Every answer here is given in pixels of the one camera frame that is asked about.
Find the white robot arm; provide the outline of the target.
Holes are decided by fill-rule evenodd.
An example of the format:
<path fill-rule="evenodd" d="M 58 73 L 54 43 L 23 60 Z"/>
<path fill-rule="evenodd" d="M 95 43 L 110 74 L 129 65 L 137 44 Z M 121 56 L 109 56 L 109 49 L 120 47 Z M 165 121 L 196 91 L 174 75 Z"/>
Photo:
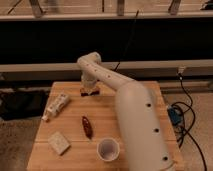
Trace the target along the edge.
<path fill-rule="evenodd" d="M 104 68 L 97 52 L 79 57 L 77 64 L 86 90 L 100 80 L 116 91 L 115 110 L 129 171 L 175 171 L 152 91 L 132 78 Z"/>

